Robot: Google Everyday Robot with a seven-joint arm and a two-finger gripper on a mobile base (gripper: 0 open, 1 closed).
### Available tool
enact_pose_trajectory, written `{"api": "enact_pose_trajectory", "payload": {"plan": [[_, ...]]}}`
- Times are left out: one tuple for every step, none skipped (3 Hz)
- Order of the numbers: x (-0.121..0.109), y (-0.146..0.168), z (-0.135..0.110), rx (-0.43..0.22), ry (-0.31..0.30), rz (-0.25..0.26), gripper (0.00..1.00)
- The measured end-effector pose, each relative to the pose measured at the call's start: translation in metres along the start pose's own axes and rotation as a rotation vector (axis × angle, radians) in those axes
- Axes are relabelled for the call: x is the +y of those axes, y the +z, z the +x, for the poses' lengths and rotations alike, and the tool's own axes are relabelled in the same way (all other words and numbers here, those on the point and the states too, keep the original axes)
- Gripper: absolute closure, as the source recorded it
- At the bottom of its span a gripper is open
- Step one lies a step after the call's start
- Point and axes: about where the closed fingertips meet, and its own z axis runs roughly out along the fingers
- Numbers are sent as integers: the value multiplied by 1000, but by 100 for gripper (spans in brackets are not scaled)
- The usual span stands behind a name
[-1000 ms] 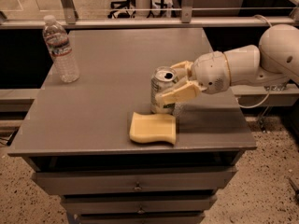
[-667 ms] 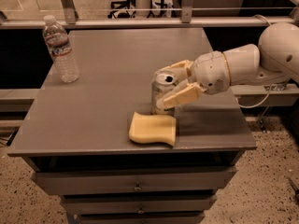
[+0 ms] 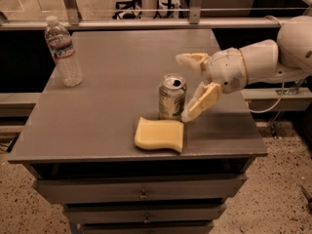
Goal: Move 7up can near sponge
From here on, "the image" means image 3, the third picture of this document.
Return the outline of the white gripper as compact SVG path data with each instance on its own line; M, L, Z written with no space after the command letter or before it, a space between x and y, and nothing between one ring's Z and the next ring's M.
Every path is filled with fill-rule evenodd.
M190 122L217 103L222 92L230 94L244 89L247 85L247 68L242 53L235 48L214 53L179 54L175 56L179 65L197 73L206 70L212 83L200 83L193 98L186 103L181 113L182 122Z

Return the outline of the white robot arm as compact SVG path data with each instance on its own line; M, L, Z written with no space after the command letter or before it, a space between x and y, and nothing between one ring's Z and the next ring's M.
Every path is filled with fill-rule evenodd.
M299 16L281 24L275 40L264 40L240 49L208 55L180 54L176 61L205 74L193 98L184 106L181 120L189 122L212 107L223 94L241 91L258 82L281 83L312 74L312 18Z

